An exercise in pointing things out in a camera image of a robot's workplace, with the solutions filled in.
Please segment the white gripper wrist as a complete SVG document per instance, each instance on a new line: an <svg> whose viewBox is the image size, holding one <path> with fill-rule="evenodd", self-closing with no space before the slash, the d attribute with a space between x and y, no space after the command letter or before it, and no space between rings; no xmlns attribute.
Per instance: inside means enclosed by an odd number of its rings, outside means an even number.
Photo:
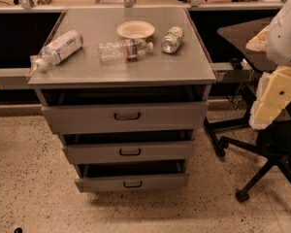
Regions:
<svg viewBox="0 0 291 233"><path fill-rule="evenodd" d="M245 47L253 51L266 51L268 34L269 26L266 26ZM290 103L291 67L278 66L271 74L263 73L250 110L249 125L256 130L267 128Z"/></svg>

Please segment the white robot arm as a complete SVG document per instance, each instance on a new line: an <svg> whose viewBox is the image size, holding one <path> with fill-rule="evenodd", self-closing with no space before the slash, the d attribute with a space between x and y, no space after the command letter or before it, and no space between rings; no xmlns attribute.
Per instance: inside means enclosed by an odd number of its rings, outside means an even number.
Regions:
<svg viewBox="0 0 291 233"><path fill-rule="evenodd" d="M271 23L247 44L248 50L263 50L277 65L270 74L264 72L250 110L249 125L267 128L291 103L291 0L288 0Z"/></svg>

